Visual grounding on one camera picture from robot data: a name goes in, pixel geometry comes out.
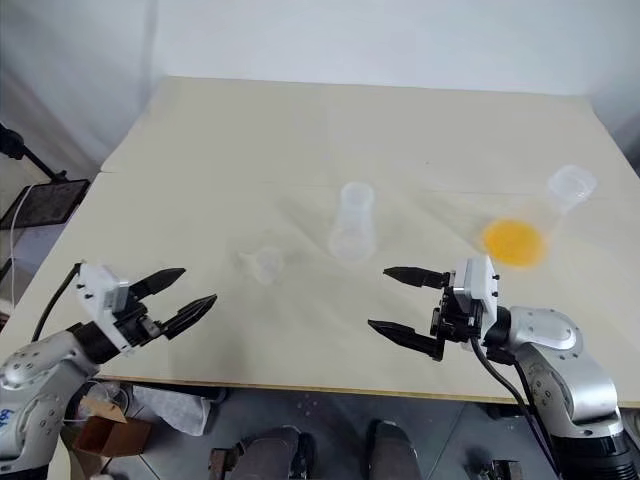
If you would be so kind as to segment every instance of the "cardboard box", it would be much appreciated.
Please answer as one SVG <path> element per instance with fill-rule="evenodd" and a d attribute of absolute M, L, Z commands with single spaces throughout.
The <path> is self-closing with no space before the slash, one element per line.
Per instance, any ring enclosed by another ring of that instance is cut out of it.
<path fill-rule="evenodd" d="M 138 455 L 144 451 L 152 426 L 152 423 L 129 417 L 126 423 L 89 417 L 73 448 L 103 457 Z"/>

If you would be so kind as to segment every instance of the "person's foot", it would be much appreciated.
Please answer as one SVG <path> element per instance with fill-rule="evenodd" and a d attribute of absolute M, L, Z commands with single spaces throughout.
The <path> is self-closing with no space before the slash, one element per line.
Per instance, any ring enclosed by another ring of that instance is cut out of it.
<path fill-rule="evenodd" d="M 393 422 L 374 420 L 367 435 L 368 480 L 420 480 L 416 451 L 407 434 Z"/>

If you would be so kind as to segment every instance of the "gray floor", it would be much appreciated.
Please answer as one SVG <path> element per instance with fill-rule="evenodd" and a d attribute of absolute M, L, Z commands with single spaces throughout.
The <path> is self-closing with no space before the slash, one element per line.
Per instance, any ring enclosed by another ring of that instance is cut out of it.
<path fill-rule="evenodd" d="M 233 390 L 202 437 L 179 433 L 148 408 L 155 422 L 145 452 L 113 459 L 118 479 L 208 479 L 212 447 L 229 447 L 268 428 L 291 424 L 318 444 L 314 478 L 360 477 L 364 438 L 372 419 L 393 420 L 415 444 L 425 479 L 467 480 L 465 466 L 492 458 L 519 460 L 525 478 L 554 478 L 522 418 L 492 420 L 480 405 L 440 400 L 269 390 Z"/>

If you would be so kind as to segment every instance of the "white cable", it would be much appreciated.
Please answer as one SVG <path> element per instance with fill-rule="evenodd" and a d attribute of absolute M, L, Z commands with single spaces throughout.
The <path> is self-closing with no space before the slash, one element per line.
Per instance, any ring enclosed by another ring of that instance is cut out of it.
<path fill-rule="evenodd" d="M 16 259 L 13 255 L 13 231 L 16 227 L 16 219 L 18 218 L 18 213 L 20 213 L 20 209 L 22 208 L 24 201 L 29 196 L 29 193 L 31 192 L 31 189 L 33 187 L 35 187 L 35 185 L 30 185 L 27 191 L 24 192 L 24 195 L 22 196 L 22 199 L 20 200 L 20 203 L 18 204 L 18 207 L 13 214 L 13 220 L 11 221 L 11 230 L 9 230 L 9 261 L 11 262 L 11 315 L 13 315 L 13 312 L 16 309 Z"/>

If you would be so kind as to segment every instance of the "table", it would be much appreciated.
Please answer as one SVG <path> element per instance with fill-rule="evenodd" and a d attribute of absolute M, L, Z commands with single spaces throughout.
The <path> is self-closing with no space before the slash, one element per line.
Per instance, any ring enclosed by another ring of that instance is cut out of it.
<path fill-rule="evenodd" d="M 459 346 L 436 363 L 366 320 L 426 330 L 439 292 L 401 285 L 383 268 L 444 271 L 477 255 L 486 222 L 568 162 L 593 171 L 599 188 L 556 232 L 542 265 L 497 267 L 501 302 L 567 313 L 621 404 L 640 405 L 640 183 L 572 97 L 168 78 L 105 162 L 0 349 L 28 341 L 78 259 L 131 280 L 181 266 L 178 282 L 145 300 L 152 318 L 213 292 L 218 303 L 188 332 L 114 359 L 104 375 L 509 401 Z M 353 179 L 376 191 L 379 248 L 359 266 L 326 249 L 340 186 Z M 239 255 L 266 245 L 285 254 L 270 286 Z M 44 334 L 86 319 L 74 296 L 62 296 Z"/>

